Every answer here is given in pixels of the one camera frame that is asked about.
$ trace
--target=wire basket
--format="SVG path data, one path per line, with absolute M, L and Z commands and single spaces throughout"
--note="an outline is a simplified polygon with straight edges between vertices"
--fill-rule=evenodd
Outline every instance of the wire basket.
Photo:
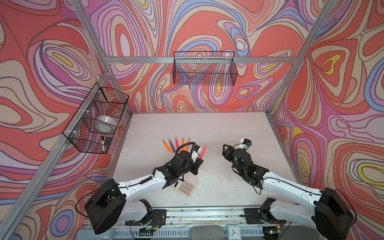
M 175 85 L 234 86 L 237 68 L 233 51 L 175 51 Z
M 127 94 L 114 88 L 99 87 L 79 122 L 69 135 L 64 135 L 79 152 L 106 154 L 128 99 Z

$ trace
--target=gray fabric speaker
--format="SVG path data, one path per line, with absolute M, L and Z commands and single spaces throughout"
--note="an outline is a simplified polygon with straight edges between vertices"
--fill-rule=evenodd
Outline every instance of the gray fabric speaker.
M 192 227 L 189 237 L 191 240 L 222 240 L 225 237 L 225 232 L 218 225 L 202 225 Z

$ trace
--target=blue circle pattern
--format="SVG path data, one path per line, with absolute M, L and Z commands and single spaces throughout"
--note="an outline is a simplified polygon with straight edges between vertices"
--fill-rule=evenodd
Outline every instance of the blue circle pattern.
M 56 225 L 57 225 L 57 221 L 61 218 L 61 217 L 68 217 L 70 219 L 70 222 L 68 224 L 68 226 L 65 228 L 65 230 L 63 232 L 60 232 Z M 72 227 L 72 224 L 73 224 L 73 212 L 71 210 L 64 210 L 62 212 L 60 212 L 52 221 L 52 224 L 51 224 L 51 234 L 55 237 L 62 237 L 64 235 L 66 235 L 70 230 L 71 230 L 71 227 Z

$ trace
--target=clock face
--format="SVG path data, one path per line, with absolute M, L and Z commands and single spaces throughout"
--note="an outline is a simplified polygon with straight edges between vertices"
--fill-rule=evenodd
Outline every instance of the clock face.
M 228 238 L 229 239 L 241 239 L 240 227 L 229 226 L 228 227 Z

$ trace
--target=purple marker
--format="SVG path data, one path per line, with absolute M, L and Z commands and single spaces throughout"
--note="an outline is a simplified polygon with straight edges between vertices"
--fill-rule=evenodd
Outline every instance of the purple marker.
M 173 147 L 173 144 L 172 144 L 172 141 L 170 140 L 170 138 L 168 138 L 168 141 L 169 141 L 170 147 L 172 148 L 172 151 L 173 151 L 173 152 L 176 152 L 176 150 L 175 150 L 175 148 Z

